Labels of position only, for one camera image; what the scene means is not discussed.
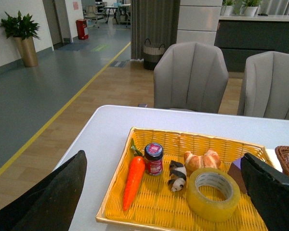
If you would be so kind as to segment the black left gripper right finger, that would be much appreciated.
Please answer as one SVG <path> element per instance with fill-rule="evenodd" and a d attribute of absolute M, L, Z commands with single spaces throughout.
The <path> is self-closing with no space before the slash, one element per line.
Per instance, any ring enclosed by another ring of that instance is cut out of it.
<path fill-rule="evenodd" d="M 248 196 L 270 231 L 289 231 L 289 176 L 256 156 L 241 159 Z"/>

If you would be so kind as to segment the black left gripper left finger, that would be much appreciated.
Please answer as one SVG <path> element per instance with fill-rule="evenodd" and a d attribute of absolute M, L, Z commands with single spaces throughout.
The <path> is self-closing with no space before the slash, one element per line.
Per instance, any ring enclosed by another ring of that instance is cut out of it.
<path fill-rule="evenodd" d="M 67 231 L 87 171 L 83 150 L 0 210 L 0 231 Z"/>

